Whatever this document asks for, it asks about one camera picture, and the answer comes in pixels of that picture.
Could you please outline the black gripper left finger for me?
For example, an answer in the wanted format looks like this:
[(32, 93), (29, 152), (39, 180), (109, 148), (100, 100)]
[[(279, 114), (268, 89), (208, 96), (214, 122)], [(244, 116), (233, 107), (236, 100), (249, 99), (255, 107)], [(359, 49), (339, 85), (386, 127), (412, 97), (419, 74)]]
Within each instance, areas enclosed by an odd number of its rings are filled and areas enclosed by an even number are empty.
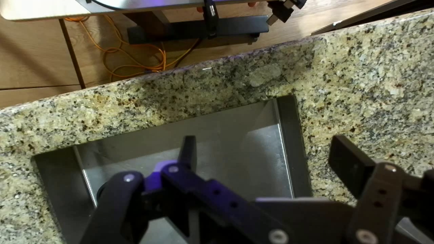
[(288, 244), (288, 228), (217, 180), (195, 173), (196, 139), (183, 139), (175, 161), (149, 176), (119, 172), (107, 180), (80, 244), (138, 244), (164, 218), (187, 244)]

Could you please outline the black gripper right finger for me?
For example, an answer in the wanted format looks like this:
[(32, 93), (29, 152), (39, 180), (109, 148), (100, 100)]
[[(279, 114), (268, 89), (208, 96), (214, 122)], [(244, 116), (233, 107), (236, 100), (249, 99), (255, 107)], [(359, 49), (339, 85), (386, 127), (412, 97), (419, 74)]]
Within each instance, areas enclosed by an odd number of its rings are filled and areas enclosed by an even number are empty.
[(344, 230), (349, 244), (398, 244), (401, 218), (434, 236), (434, 169), (421, 177), (392, 162), (375, 162), (344, 135), (331, 139), (328, 165), (356, 199)]

